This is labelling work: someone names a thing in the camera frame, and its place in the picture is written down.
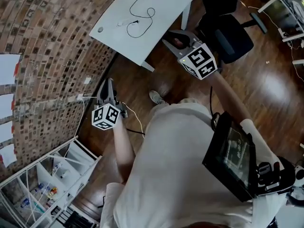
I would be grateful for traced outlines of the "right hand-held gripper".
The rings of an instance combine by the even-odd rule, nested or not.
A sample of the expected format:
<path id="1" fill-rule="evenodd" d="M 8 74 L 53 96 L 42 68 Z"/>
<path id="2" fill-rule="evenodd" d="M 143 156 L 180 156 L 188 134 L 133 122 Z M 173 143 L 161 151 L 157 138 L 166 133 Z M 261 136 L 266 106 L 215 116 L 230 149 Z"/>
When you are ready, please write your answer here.
<path id="1" fill-rule="evenodd" d="M 212 52 L 194 33 L 186 30 L 170 30 L 169 32 L 177 39 L 172 41 L 162 39 L 162 42 L 179 58 L 178 62 L 188 73 L 202 80 L 217 71 L 218 67 Z M 182 42 L 189 42 L 189 45 L 186 46 Z"/>

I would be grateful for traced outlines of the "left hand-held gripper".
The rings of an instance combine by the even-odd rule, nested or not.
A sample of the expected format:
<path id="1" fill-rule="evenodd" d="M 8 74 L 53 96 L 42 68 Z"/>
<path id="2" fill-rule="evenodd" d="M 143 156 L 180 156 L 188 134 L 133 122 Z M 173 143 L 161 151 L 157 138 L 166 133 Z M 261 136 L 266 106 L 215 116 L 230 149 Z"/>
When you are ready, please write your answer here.
<path id="1" fill-rule="evenodd" d="M 114 128 L 119 116 L 128 117 L 126 105 L 117 100 L 113 82 L 112 78 L 106 78 L 103 81 L 97 92 L 96 104 L 91 114 L 92 126 L 103 131 Z"/>

